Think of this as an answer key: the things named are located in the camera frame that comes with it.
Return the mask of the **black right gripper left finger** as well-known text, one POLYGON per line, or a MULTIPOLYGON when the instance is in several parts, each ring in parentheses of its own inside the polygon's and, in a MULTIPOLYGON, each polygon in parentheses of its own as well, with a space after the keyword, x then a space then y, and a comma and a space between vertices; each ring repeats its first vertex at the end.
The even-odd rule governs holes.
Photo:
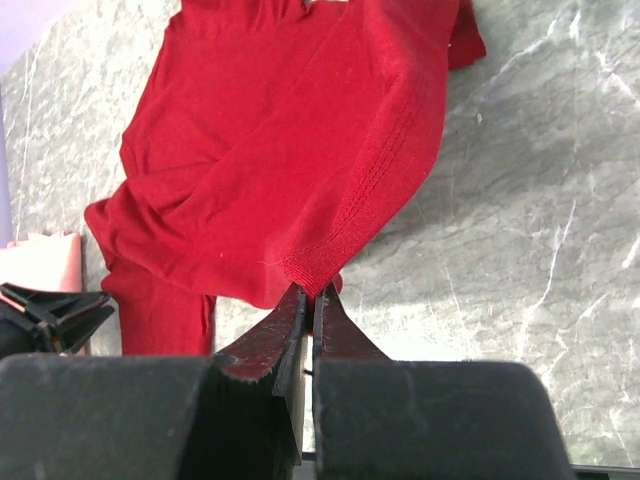
POLYGON ((5 479, 288 479, 301 461, 307 298, 210 357, 1 354, 5 479))

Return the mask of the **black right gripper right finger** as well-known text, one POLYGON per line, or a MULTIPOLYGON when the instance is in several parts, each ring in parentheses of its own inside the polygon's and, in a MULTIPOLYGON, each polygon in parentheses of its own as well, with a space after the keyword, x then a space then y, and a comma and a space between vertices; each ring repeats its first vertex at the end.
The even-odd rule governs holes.
POLYGON ((571 479, 549 396, 527 366, 397 361, 347 316, 334 286, 313 317, 320 479, 571 479))

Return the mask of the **red t shirt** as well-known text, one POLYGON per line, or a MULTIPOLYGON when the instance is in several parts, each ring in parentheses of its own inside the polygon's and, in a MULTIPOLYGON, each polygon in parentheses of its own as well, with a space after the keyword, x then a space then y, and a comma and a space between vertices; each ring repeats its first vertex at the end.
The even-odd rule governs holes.
POLYGON ((468 1, 185 1, 89 205, 126 355, 206 355, 219 297, 310 296, 434 167, 468 1))

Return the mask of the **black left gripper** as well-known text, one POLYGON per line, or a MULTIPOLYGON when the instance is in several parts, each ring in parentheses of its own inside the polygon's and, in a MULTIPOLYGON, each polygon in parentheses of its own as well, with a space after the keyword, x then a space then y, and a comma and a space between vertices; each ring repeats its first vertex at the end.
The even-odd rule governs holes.
POLYGON ((111 296, 1 285, 1 354, 80 352, 114 313, 111 296))

